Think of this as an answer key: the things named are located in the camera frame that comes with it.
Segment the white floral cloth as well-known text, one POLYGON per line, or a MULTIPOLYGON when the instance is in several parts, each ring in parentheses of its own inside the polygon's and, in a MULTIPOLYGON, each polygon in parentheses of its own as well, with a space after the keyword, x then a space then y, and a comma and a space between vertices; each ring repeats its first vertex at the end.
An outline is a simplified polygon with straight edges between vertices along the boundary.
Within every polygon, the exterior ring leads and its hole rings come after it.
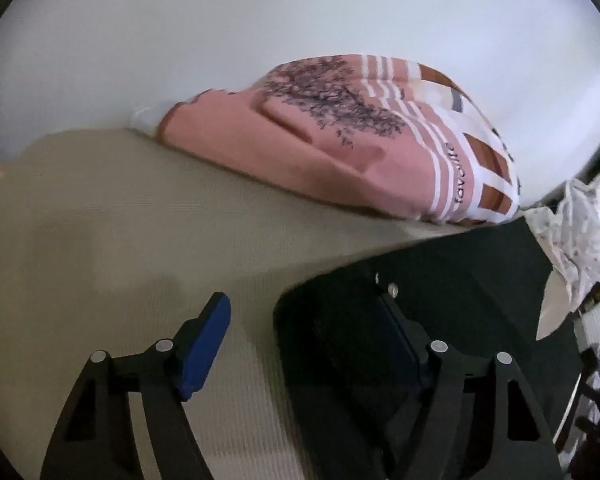
POLYGON ((566 283, 569 307, 576 310, 600 284, 600 176, 590 183, 571 179, 552 209, 535 207, 524 218, 548 250, 554 269, 566 283))

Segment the black pants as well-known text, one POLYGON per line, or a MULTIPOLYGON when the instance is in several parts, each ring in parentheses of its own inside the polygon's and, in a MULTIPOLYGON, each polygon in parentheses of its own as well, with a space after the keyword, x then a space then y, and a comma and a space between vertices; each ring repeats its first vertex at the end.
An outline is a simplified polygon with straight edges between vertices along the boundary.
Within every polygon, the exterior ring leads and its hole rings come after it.
POLYGON ((516 220, 352 263, 285 292, 273 314, 276 342, 317 477, 377 479, 375 425, 396 376, 378 325, 379 293, 389 284, 408 312, 467 304, 479 294, 506 309, 529 338, 524 376, 553 442, 582 362, 571 322, 538 334, 551 270, 528 224, 516 220))

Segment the pink patterned pillow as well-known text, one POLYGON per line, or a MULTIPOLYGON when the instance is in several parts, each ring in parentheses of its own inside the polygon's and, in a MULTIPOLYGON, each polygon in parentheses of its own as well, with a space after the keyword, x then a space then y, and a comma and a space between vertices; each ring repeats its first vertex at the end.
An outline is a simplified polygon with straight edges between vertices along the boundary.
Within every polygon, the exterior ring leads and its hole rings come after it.
POLYGON ((396 218, 499 224, 520 207, 512 156, 449 77, 349 54, 279 65, 242 91, 138 110, 163 145, 296 194, 396 218))

